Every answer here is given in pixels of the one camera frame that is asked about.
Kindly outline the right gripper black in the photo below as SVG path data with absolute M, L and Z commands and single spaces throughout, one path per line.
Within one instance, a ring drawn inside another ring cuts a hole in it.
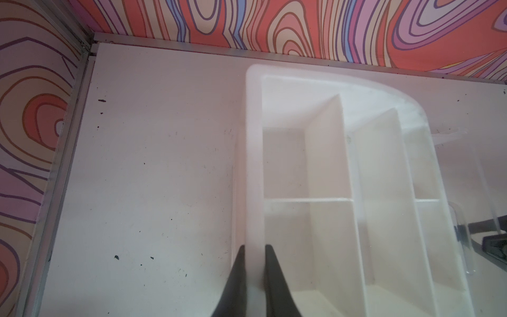
M 482 238 L 481 244 L 471 241 L 471 245 L 479 256 L 506 271 L 506 216 L 500 216 L 497 220 L 500 230 L 504 233 L 485 236 Z M 489 232 L 491 229 L 496 228 L 495 225 L 495 221 L 490 219 L 471 223 L 470 225 L 455 226 L 455 232 L 458 240 L 462 241 L 469 235 Z

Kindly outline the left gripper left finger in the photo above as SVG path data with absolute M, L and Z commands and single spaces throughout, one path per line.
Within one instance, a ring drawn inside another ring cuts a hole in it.
M 231 272 L 212 317 L 245 317 L 247 308 L 247 277 L 245 246 L 236 255 Z

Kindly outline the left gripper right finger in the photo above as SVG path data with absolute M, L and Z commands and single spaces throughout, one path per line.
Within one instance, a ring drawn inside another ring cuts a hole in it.
M 265 245 L 264 288 L 267 305 L 266 316 L 302 316 L 290 293 L 274 248 L 270 244 Z

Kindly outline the clear plastic drawer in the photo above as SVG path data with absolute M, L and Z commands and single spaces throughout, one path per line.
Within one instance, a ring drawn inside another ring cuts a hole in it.
M 483 165 L 466 130 L 436 132 L 432 134 L 432 139 L 454 230 L 458 225 L 470 225 L 490 219 L 496 223 L 496 228 L 489 232 L 469 235 L 462 241 L 458 240 L 461 244 L 466 272 L 472 275 L 480 271 L 477 260 L 484 258 L 474 251 L 471 241 L 481 244 L 483 237 L 497 235 L 504 233 L 504 231 L 501 231 L 499 227 L 497 220 L 499 216 Z

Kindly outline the white plastic drawer organizer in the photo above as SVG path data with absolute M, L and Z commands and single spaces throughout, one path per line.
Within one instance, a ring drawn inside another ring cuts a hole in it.
M 425 111 L 366 79 L 254 65 L 234 164 L 232 242 L 248 316 L 267 316 L 267 258 L 289 316 L 473 316 Z

